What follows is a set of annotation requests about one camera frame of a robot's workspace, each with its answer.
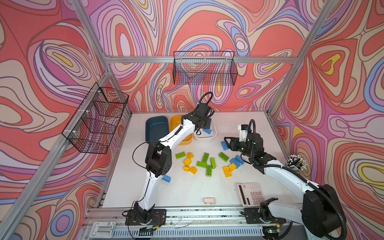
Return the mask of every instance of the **black mounting plate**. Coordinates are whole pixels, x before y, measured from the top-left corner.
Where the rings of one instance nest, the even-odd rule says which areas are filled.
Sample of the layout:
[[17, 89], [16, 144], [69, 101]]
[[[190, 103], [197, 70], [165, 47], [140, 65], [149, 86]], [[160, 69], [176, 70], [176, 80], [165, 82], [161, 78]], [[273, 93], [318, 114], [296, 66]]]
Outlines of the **black mounting plate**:
[[[259, 218], [258, 210], [259, 210], [259, 207], [248, 207], [244, 209], [244, 213], [248, 215], [245, 217], [245, 219], [247, 220], [247, 224], [264, 223]], [[272, 220], [271, 223], [283, 224], [286, 222], [287, 221], [284, 218], [275, 218]]]
[[[167, 217], [166, 209], [153, 209], [151, 221], [148, 223], [148, 225], [154, 225], [154, 226], [164, 225], [166, 223], [166, 217]], [[133, 209], [129, 210], [129, 212], [127, 213], [127, 218], [125, 219], [125, 225], [127, 226], [142, 225], [142, 223], [138, 221], [138, 217], [136, 216], [135, 210]]]

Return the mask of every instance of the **yellow building block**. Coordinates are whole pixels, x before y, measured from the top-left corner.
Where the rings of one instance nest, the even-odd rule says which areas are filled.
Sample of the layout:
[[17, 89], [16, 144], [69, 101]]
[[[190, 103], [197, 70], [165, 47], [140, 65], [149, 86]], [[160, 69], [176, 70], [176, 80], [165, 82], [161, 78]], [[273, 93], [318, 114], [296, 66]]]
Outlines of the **yellow building block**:
[[189, 153], [187, 154], [187, 158], [189, 158], [189, 159], [193, 158], [193, 153], [189, 152]]
[[191, 163], [192, 163], [192, 160], [190, 160], [189, 158], [187, 158], [187, 159], [184, 161], [184, 165], [185, 165], [185, 166], [189, 166]]
[[226, 177], [232, 177], [231, 170], [229, 170], [229, 167], [223, 167], [223, 170]]
[[189, 171], [190, 171], [191, 173], [193, 173], [193, 174], [196, 174], [196, 173], [197, 173], [197, 169], [196, 169], [195, 167], [191, 167], [191, 168], [189, 169]]
[[232, 163], [231, 165], [228, 166], [229, 167], [229, 170], [231, 172], [233, 172], [235, 169], [236, 169], [236, 165], [234, 163]]

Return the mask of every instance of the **basket hanging on wall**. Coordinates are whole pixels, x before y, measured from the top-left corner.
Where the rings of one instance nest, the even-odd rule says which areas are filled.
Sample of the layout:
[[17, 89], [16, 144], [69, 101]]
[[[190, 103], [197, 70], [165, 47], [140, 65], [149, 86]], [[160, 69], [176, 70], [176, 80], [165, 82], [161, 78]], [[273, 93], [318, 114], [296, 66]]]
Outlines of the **basket hanging on wall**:
[[106, 154], [128, 98], [114, 88], [98, 87], [74, 128], [63, 135], [79, 152]]
[[235, 85], [233, 51], [174, 51], [175, 85]]

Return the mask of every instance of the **white tabletop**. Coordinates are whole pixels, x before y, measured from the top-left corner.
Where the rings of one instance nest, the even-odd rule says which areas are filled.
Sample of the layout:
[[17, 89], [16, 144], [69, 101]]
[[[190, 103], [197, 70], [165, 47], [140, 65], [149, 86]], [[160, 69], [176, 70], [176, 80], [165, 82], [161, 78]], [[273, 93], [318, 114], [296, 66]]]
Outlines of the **white tabletop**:
[[[132, 115], [103, 207], [130, 207], [133, 201], [139, 199], [145, 183], [146, 170], [132, 161], [132, 152], [145, 141], [145, 122], [148, 118], [166, 116], [169, 121], [174, 115], [180, 115], [180, 113], [136, 113]], [[264, 112], [215, 113], [212, 119], [217, 130], [217, 135], [213, 140], [201, 143], [193, 139], [191, 144], [178, 146], [172, 153], [172, 167], [167, 173], [167, 176], [171, 177], [171, 182], [160, 180], [155, 200], [156, 207], [204, 206], [203, 199], [206, 197], [214, 197], [216, 205], [220, 206], [241, 205], [236, 189], [238, 182], [260, 183], [265, 199], [277, 197], [285, 202], [299, 202], [299, 199], [287, 188], [247, 163], [239, 169], [235, 169], [232, 177], [226, 178], [224, 175], [223, 167], [230, 163], [229, 160], [224, 162], [218, 157], [218, 154], [224, 152], [231, 159], [240, 153], [231, 150], [223, 151], [220, 142], [224, 137], [239, 137], [237, 126], [248, 124], [250, 119], [254, 119], [256, 122], [256, 132], [264, 140], [265, 151], [279, 161], [285, 162], [284, 155]], [[148, 144], [143, 144], [134, 155], [135, 161], [142, 166], [145, 166], [147, 148]], [[188, 152], [194, 154], [191, 166], [196, 166], [196, 162], [202, 160], [205, 152], [210, 154], [210, 158], [214, 157], [216, 169], [212, 170], [212, 176], [205, 176], [206, 169], [201, 167], [196, 167], [198, 172], [195, 175], [184, 172], [183, 162], [186, 157], [181, 159], [175, 157], [176, 153], [183, 151], [186, 154]]]

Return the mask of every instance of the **aluminum frame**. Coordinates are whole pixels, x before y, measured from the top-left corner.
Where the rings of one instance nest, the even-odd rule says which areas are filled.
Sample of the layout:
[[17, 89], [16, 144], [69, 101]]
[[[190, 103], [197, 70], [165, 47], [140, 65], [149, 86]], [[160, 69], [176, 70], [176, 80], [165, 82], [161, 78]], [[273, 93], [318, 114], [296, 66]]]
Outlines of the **aluminum frame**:
[[[277, 104], [279, 103], [279, 99], [284, 94], [286, 87], [291, 83], [293, 80], [298, 68], [300, 67], [300, 64], [304, 60], [305, 54], [308, 52], [310, 46], [312, 45], [313, 41], [315, 40], [317, 33], [320, 31], [322, 25], [324, 24], [326, 18], [328, 17], [330, 11], [337, 3], [337, 0], [327, 0], [323, 7], [321, 8], [319, 15], [317, 16], [314, 25], [310, 29], [308, 36], [305, 38], [303, 45], [301, 46], [298, 55], [296, 57], [235, 57], [236, 63], [292, 63], [293, 66], [290, 67], [290, 69], [287, 72], [287, 76], [284, 78], [282, 84], [280, 85], [279, 89], [277, 90], [274, 98], [272, 99], [271, 104], [268, 107], [267, 110], [267, 119], [270, 122], [270, 125], [274, 126], [272, 119], [270, 118], [270, 111], [274, 109]], [[91, 21], [89, 19], [89, 16], [85, 10], [85, 7], [81, 3], [81, 0], [72, 0], [73, 7], [75, 9], [76, 14], [78, 15], [80, 22], [84, 26], [84, 30], [88, 37], [91, 40], [91, 44], [94, 47], [96, 54], [102, 64], [102, 66], [105, 69], [105, 73], [98, 81], [100, 86], [105, 86], [108, 80], [108, 77], [110, 76], [111, 68], [110, 63], [171, 63], [173, 62], [173, 57], [113, 57], [113, 56], [106, 56], [105, 52], [103, 51], [99, 40], [95, 34], [94, 28], [92, 27]], [[118, 84], [116, 78], [114, 75], [110, 76], [112, 79], [111, 84], [114, 88], [121, 90], [120, 85]], [[88, 99], [92, 99], [92, 95], [90, 94], [86, 100], [84, 100], [84, 103], [88, 101]], [[126, 108], [126, 113], [128, 114], [129, 120], [126, 124], [126, 129], [128, 128], [131, 112], [128, 108]], [[81, 115], [81, 112], [75, 113], [76, 117], [73, 119], [78, 119], [77, 115]], [[116, 152], [116, 160], [120, 151], [120, 146], [124, 139], [122, 139], [121, 143], [119, 143], [119, 149]], [[40, 192], [42, 186], [46, 182], [47, 178], [51, 174], [52, 170], [54, 169], [55, 165], [61, 158], [62, 154], [65, 152], [66, 147], [68, 146], [69, 142], [64, 138], [64, 136], [61, 136], [59, 140], [55, 143], [52, 150], [49, 152], [47, 157], [44, 159], [43, 163], [40, 165], [36, 173], [33, 175], [27, 186], [24, 188], [20, 196], [17, 198], [15, 203], [12, 205], [11, 209], [8, 211], [7, 215], [4, 217], [2, 222], [0, 223], [0, 240], [8, 240], [12, 237], [14, 231], [20, 224], [21, 220], [27, 213], [28, 209], [30, 208], [31, 204], [35, 200], [36, 196]], [[285, 149], [285, 147], [282, 147], [282, 142], [279, 141], [279, 145], [282, 150]], [[233, 211], [233, 209], [226, 209], [225, 207], [214, 207], [215, 210], [220, 210], [220, 215], [226, 213], [228, 214]], [[90, 220], [96, 220], [96, 219], [103, 219], [104, 221], [109, 218], [109, 215], [119, 215], [121, 216], [121, 208], [118, 209], [90, 209], [86, 215], [86, 222], [85, 224], [88, 224]], [[211, 215], [203, 214], [209, 213], [210, 211], [206, 211], [206, 208], [204, 208], [204, 211], [201, 211], [198, 207], [189, 207], [187, 209], [182, 208], [177, 210], [177, 208], [169, 208], [169, 218], [172, 218], [172, 215], [175, 212], [180, 212], [180, 214], [189, 214], [192, 219], [198, 218], [198, 217], [206, 217], [210, 218]]]

